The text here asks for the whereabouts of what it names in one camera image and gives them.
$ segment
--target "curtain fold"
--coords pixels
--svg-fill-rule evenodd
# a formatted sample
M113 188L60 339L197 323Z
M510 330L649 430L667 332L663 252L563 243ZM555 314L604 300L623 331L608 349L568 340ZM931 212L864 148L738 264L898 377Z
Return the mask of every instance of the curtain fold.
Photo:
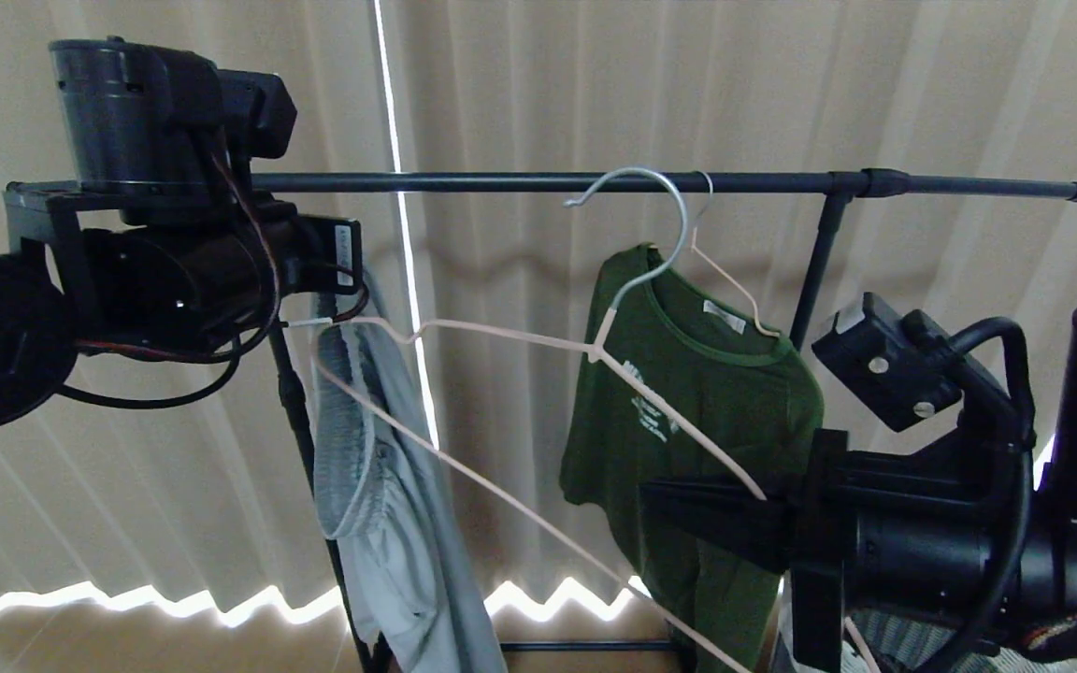
M396 148L403 170L879 166L1077 180L1077 3L1067 0L386 0L379 20L378 5L355 1L47 0L0 3L0 192L11 180L72 178L46 42L108 33L186 47L222 68L279 73L298 123L286 157L257 162L257 171L393 170ZM364 223L366 263L402 331L411 320L407 255L421 319L579 339L599 265L645 239L670 249L675 236L662 195L599 195L573 210L561 208L563 195L292 200L304 212ZM690 200L699 208L704 197ZM701 244L783 330L820 209L819 196L722 195L701 222ZM120 226L108 216L85 224ZM699 261L685 257L676 269L723 302L747 306ZM817 320L861 290L898 309L922 307L949 330L1016 316L1030 336L1045 446L1077 306L1077 204L856 201ZM286 304L286 318L305 316L308 302L299 299ZM305 380L307 340L308 333L291 336ZM428 336L423 349L442 448L627 571L603 514L568 506L557 486L577 359L454 332ZM414 361L414 350L406 354ZM998 350L983 349L982 359L1001 370ZM850 429L854 447L909 451L953 422L945 413L894 436L812 367L826 426ZM191 391L213 374L83 357L71 382L154 397ZM571 576L606 601L616 595L610 580L512 508L451 478L486 592L512 579L544 601ZM333 587L265 349L244 357L219 395L192 407L117 412L54 399L0 427L0 593L84 580L111 595L153 585L170 600L209 589L222 609L268 585L292 607Z

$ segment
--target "black clothes rail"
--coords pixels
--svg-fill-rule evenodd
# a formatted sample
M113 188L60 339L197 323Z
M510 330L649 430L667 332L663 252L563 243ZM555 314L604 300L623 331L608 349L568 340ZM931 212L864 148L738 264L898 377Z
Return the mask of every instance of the black clothes rail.
M710 192L709 181L700 172L665 173L681 192ZM252 176L252 186L278 193L581 193L602 173L599 172L274 172ZM796 314L792 318L791 341L797 350L805 347L812 310L816 306L825 266L829 264L834 241L841 229L847 206L854 199L883 199L898 195L982 195L1045 197L1077 201L1077 182L952 178L952 176L909 174L893 169L864 169L831 172L710 172L715 195L825 195L817 221L817 236L812 242L808 271L800 286ZM602 186L601 192L657 193L658 182L641 176L623 176ZM288 362L283 336L272 337L274 354L281 379L281 402L285 406L308 476L313 474L313 443L308 432L302 382ZM347 595L342 567L334 544L328 545L340 591ZM390 653L383 637L375 651L368 653L360 639L356 651L365 673L383 673ZM617 651L662 650L675 648L670 641L569 641L501 643L504 651Z

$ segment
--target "green shirt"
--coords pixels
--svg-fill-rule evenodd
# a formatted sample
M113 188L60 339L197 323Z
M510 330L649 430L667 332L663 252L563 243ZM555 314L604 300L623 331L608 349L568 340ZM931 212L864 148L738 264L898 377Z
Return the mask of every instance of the green shirt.
M617 289L661 263L644 243L602 265L586 340ZM822 399L785 336L763 336L745 316L669 270L626 294L605 350L744 468L805 472ZM645 519L638 497L638 486L652 478L728 473L604 364L582 361L563 496L603 507L651 597L753 669L779 577ZM704 650L698 656L700 672L726 670Z

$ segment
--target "white shirt tag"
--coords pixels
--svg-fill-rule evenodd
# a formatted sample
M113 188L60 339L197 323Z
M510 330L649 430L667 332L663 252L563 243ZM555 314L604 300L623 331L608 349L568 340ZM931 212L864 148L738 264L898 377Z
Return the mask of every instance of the white shirt tag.
M710 312L710 314L716 316L718 319L722 319L723 321L726 321L726 324L730 325L730 330L739 334L744 334L745 331L747 331L747 321L740 319L738 316L730 314L730 312L722 310L722 307L718 307L717 304L710 302L710 299L705 299L704 311Z

